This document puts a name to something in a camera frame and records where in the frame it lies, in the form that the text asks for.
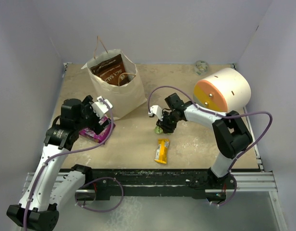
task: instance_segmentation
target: white wall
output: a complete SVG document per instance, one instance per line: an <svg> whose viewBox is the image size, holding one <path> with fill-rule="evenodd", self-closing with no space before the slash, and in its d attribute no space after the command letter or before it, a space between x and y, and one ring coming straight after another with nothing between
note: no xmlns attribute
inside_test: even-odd
<svg viewBox="0 0 296 231"><path fill-rule="evenodd" d="M259 152L265 169L274 172L289 226L296 231L296 0L274 0L237 67L252 89L248 110L273 114ZM258 137L267 118L251 122Z"/></svg>
<svg viewBox="0 0 296 231"><path fill-rule="evenodd" d="M136 63L236 63L272 0L34 0L64 62L97 35Z"/></svg>
<svg viewBox="0 0 296 231"><path fill-rule="evenodd" d="M0 231L35 170L63 64L31 0L0 0Z"/></svg>

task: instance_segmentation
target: cylindrical container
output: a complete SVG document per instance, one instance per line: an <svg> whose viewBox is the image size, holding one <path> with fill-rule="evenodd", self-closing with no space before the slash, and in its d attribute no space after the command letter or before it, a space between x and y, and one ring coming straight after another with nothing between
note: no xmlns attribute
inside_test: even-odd
<svg viewBox="0 0 296 231"><path fill-rule="evenodd" d="M250 95L246 79L236 70L225 68L198 81L193 98L208 109L230 112L246 106Z"/></svg>

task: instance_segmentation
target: wooden board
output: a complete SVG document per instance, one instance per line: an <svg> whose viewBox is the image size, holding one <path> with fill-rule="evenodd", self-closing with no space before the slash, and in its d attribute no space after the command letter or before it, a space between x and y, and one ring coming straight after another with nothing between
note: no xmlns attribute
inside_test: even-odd
<svg viewBox="0 0 296 231"><path fill-rule="evenodd" d="M53 118L60 114L60 107L65 99L83 100L88 94L94 99L98 96L87 70L81 70L81 67L78 64L68 66ZM225 67L229 65L212 65L210 73ZM192 96L194 85L200 79L193 65L188 64L137 64L137 68L146 96L161 85L178 87ZM166 107L164 98L173 92L172 89L157 90L151 98L151 105ZM187 101L182 94L179 93L179 96ZM154 133L156 122L156 118L148 117L145 103L115 122L116 128L105 145L88 152L69 155L62 168L70 168L74 164L92 168L209 168L213 164L219 151L211 130L199 124L181 121L174 134L158 135ZM168 138L171 141L166 165L154 161L159 138ZM93 145L96 143L80 137L73 150ZM258 168L254 149L241 157L234 168Z"/></svg>

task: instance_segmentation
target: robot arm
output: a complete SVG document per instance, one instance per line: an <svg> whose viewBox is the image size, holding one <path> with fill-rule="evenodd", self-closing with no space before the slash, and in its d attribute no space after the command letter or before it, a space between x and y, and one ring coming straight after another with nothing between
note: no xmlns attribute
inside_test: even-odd
<svg viewBox="0 0 296 231"><path fill-rule="evenodd" d="M213 181L224 179L236 156L253 141L241 118L224 119L218 116L235 116L238 112L220 113L204 108L205 111L213 112L213 114L208 114L198 110L201 108L199 105L196 108L190 101L184 103L176 93L165 98L165 101L170 111L154 105L150 108L149 116L158 117L157 126L162 128L164 133L173 133L180 120L195 122L213 130L220 153L209 169L209 175Z"/></svg>
<svg viewBox="0 0 296 231"><path fill-rule="evenodd" d="M93 102L92 97L88 95L82 102L78 99L64 101L61 107L61 115L53 121L52 127L46 133L42 156L32 183L19 204L10 205L7 210L7 216L18 226L23 226L27 199L32 190L33 182L37 178L37 185L29 203L27 216L27 227L36 231L53 230L59 217L60 208L74 195L78 188L92 180L91 168L76 165L59 187L52 191L66 155L57 156L47 164L45 164L45 161L56 154L70 151L74 142L79 138L80 130L90 128L96 134L100 134L105 129L110 120L108 119L103 124L99 123L108 111L107 106L99 102L100 98L97 98L97 102ZM105 102L112 108L108 100L105 100ZM38 176L43 166L45 166L45 169Z"/></svg>

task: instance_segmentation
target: clear plastic object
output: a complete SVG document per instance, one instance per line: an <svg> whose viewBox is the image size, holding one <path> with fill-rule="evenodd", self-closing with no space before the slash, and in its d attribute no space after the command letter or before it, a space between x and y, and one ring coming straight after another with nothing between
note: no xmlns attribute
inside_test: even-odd
<svg viewBox="0 0 296 231"><path fill-rule="evenodd" d="M208 73L209 65L207 62L199 60L195 63L194 70L199 76L203 76Z"/></svg>

